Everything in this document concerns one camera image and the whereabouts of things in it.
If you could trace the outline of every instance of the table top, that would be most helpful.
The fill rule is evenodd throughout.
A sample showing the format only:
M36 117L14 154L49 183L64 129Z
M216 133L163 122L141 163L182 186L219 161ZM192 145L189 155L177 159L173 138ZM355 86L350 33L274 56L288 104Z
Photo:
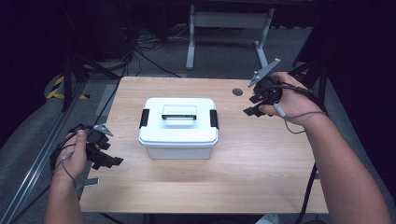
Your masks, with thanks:
M300 213L314 164L304 133L283 119L248 117L248 80L124 77L106 126L114 133L106 154L124 158L111 169L91 169L99 185L86 187L83 212ZM243 95L233 95L239 88ZM142 109L151 97L210 98L219 114L219 141L209 160L152 160L138 141ZM302 127L290 124L294 131ZM307 213L328 213L315 180Z

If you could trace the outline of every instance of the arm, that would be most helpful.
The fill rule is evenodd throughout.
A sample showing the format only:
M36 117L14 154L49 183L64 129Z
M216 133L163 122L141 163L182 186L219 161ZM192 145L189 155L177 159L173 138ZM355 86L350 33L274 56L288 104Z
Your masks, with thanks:
M305 88L287 73L273 76ZM279 104L289 116L320 110L292 90L283 90ZM262 105L260 110L277 115L272 105ZM288 121L306 130L334 223L390 223L388 208L374 179L330 119L323 114L309 114Z
M87 135L85 131L79 130L77 136L71 138L65 146L76 144L65 148L57 159L59 164L61 158L73 148L74 153L64 160L64 167L74 179L83 172L86 163L85 146ZM78 196L75 190L74 180L67 174L62 165L54 171L49 197L47 201L45 223L83 223L79 207Z

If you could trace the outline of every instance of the white plastic box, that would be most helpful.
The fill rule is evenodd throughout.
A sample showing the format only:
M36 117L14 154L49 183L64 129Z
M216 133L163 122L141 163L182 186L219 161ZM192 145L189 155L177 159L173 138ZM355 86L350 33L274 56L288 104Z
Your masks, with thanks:
M218 142L216 105L206 98L149 98L139 141L152 159L209 159Z

